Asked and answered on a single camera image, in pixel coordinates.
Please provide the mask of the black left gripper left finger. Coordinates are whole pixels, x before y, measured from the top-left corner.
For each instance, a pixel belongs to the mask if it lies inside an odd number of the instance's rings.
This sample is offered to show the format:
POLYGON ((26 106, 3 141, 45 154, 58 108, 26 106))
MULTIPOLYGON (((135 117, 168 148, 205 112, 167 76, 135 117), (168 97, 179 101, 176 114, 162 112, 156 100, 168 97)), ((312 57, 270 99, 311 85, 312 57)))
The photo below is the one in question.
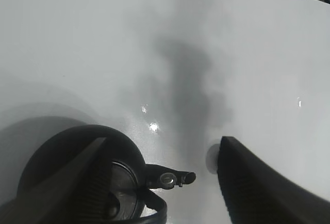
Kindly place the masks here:
POLYGON ((54 136, 30 158, 14 200, 1 210, 1 223, 45 223, 69 199, 105 145, 106 138, 54 136))

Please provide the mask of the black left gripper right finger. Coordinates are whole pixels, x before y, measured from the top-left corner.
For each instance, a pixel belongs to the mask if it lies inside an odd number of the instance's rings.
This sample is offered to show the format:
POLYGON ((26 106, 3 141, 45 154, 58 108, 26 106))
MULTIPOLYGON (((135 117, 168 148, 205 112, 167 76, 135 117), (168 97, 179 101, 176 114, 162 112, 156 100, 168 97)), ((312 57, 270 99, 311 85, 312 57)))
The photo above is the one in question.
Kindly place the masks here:
POLYGON ((218 181, 232 223, 329 223, 329 202, 268 166, 235 137, 221 138, 218 181))

